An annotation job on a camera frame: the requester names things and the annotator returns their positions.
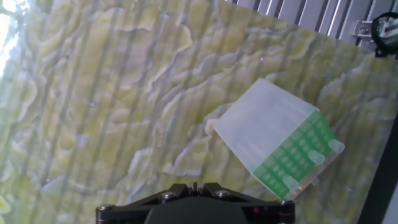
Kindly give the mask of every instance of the green marble pattern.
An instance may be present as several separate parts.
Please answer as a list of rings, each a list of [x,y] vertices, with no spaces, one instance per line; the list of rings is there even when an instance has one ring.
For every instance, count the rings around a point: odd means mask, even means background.
[[[345,151],[297,223],[355,223],[398,110],[398,63],[225,1],[29,1],[0,79],[0,223],[89,223],[173,183],[264,200],[213,125],[258,78]]]

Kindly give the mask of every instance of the metal bracket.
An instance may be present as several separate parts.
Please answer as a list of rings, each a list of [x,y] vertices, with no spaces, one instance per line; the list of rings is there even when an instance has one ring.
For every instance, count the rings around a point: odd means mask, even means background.
[[[353,36],[369,42],[373,42],[371,36],[371,24],[372,21],[356,21]]]

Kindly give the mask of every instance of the black frame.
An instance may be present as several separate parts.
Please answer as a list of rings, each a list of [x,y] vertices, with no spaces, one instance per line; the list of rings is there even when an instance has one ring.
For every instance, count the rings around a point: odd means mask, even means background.
[[[220,191],[223,191],[225,195],[218,195]],[[165,198],[164,193],[166,192],[173,193],[174,196]],[[225,223],[295,223],[295,204],[293,201],[266,202],[223,188],[218,183],[206,183],[203,187],[199,187],[196,182],[193,183],[193,187],[189,187],[186,184],[173,184],[168,190],[161,191],[126,206],[112,205],[107,209],[98,207],[95,210],[96,223],[186,223],[184,217],[189,216],[189,219],[199,219],[198,214],[203,212],[187,208],[189,207],[188,205],[193,203],[199,205],[199,207],[217,205],[215,210],[207,211],[208,221],[223,219],[220,211],[224,211],[224,214],[227,214],[226,217],[232,218]],[[239,212],[242,213],[241,217],[238,216],[241,219],[232,217]]]
[[[358,224],[382,223],[398,183],[398,113]]]

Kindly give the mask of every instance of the pipette tip box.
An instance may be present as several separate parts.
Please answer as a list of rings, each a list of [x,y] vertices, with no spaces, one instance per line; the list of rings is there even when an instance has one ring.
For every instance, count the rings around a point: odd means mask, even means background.
[[[253,177],[291,200],[345,148],[316,107],[265,79],[221,116],[215,130]]]

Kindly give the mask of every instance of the marble surface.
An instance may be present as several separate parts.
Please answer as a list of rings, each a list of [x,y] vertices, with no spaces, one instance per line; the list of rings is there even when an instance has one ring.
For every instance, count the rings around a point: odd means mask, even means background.
[[[313,104],[346,149],[297,223],[355,223],[398,110],[398,63],[225,1],[28,1],[0,78],[0,223],[88,223],[174,183],[263,200],[214,132],[258,78]]]

